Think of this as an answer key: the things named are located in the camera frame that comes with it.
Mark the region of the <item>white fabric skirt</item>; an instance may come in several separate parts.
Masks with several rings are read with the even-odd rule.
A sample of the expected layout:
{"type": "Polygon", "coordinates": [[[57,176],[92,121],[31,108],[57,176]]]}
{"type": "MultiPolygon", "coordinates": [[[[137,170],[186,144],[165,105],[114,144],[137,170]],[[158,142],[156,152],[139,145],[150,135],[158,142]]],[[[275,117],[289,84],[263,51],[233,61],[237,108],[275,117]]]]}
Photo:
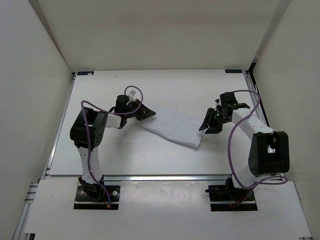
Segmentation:
{"type": "Polygon", "coordinates": [[[173,143],[199,148],[204,132],[199,131],[201,122],[198,118],[157,104],[152,108],[156,114],[142,121],[144,129],[173,143]]]}

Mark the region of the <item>white front cover board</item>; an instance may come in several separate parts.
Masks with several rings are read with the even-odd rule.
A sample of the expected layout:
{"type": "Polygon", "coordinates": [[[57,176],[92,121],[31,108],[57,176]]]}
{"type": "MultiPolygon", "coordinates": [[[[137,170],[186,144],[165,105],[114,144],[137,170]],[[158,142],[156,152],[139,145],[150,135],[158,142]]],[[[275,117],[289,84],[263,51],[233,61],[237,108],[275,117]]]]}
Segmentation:
{"type": "Polygon", "coordinates": [[[117,210],[73,208],[77,181],[42,180],[25,232],[37,240],[298,240],[311,237],[294,183],[260,186],[256,211],[212,212],[208,183],[130,182],[117,210]]]}

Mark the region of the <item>right aluminium side rail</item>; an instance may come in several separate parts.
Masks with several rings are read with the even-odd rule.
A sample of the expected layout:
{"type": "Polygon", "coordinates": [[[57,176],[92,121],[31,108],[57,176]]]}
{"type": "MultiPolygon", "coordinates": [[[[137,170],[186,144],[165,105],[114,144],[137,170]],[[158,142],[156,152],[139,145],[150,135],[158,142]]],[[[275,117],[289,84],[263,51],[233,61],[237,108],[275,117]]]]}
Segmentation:
{"type": "Polygon", "coordinates": [[[289,137],[284,131],[270,127],[259,97],[254,103],[256,110],[244,122],[245,132],[251,139],[249,170],[256,178],[286,173],[290,169],[289,137]]]}

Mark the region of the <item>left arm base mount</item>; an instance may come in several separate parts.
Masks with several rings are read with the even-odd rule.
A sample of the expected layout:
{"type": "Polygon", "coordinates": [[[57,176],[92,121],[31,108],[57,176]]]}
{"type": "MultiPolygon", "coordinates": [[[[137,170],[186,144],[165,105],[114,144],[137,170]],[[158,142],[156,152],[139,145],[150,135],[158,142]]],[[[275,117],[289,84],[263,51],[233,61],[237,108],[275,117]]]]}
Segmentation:
{"type": "Polygon", "coordinates": [[[104,187],[109,196],[100,185],[86,183],[79,177],[73,208],[75,210],[118,210],[121,186],[105,185],[104,187]]]}

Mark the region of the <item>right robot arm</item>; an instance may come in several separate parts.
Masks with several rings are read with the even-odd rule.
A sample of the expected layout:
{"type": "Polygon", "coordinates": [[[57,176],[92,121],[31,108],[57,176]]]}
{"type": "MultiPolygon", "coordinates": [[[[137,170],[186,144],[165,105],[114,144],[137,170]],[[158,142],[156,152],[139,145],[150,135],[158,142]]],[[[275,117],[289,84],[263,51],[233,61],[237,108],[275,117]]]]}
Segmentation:
{"type": "Polygon", "coordinates": [[[223,125],[233,123],[227,140],[227,157],[232,183],[225,186],[224,193],[230,200],[238,199],[243,189],[257,185],[269,185],[271,179],[282,178],[290,169],[289,136],[276,131],[254,115],[258,105],[251,108],[236,99],[235,91],[219,96],[214,108],[208,108],[199,130],[205,134],[219,134],[223,125]],[[231,143],[236,129],[242,130],[250,140],[247,166],[235,170],[232,160],[231,143]]]}

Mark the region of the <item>aluminium front rail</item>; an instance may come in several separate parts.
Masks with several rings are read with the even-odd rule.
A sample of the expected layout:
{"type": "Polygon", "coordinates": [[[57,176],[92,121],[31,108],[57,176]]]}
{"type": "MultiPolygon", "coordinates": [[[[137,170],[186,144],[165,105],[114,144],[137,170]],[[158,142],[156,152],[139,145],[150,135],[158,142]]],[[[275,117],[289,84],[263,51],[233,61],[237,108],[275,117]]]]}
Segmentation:
{"type": "Polygon", "coordinates": [[[120,181],[223,181],[226,180],[229,175],[104,175],[103,179],[106,182],[120,182],[120,181]]]}

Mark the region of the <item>left blue label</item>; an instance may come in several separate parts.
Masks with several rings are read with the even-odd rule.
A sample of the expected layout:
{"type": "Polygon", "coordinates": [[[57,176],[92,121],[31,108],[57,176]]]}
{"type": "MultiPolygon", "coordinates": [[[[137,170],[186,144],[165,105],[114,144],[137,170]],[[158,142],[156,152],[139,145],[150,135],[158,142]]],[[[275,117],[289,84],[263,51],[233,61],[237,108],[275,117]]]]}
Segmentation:
{"type": "Polygon", "coordinates": [[[78,71],[78,76],[92,76],[95,72],[94,71],[78,71]]]}

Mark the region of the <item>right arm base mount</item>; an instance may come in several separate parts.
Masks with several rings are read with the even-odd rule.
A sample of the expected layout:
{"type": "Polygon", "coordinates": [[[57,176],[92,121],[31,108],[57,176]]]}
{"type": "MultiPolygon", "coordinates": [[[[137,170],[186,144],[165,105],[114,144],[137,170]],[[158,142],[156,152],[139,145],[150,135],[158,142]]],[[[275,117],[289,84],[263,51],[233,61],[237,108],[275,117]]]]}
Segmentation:
{"type": "Polygon", "coordinates": [[[231,176],[225,180],[224,185],[208,185],[205,193],[209,196],[211,212],[252,212],[258,210],[254,192],[250,189],[235,187],[231,176]]]}

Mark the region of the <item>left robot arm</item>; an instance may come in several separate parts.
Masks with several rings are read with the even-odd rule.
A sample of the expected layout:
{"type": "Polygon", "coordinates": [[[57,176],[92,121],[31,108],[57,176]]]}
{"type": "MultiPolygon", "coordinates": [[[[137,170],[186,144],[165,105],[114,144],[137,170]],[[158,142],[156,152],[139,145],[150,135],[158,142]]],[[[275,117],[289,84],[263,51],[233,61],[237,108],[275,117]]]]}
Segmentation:
{"type": "Polygon", "coordinates": [[[78,178],[82,190],[95,201],[111,201],[110,193],[104,184],[100,168],[98,147],[101,144],[106,128],[123,129],[128,119],[135,118],[141,122],[156,115],[139,99],[122,94],[118,95],[109,111],[95,110],[94,106],[85,107],[81,102],[81,110],[70,129],[70,139],[76,146],[81,159],[82,176],[78,178]]]}

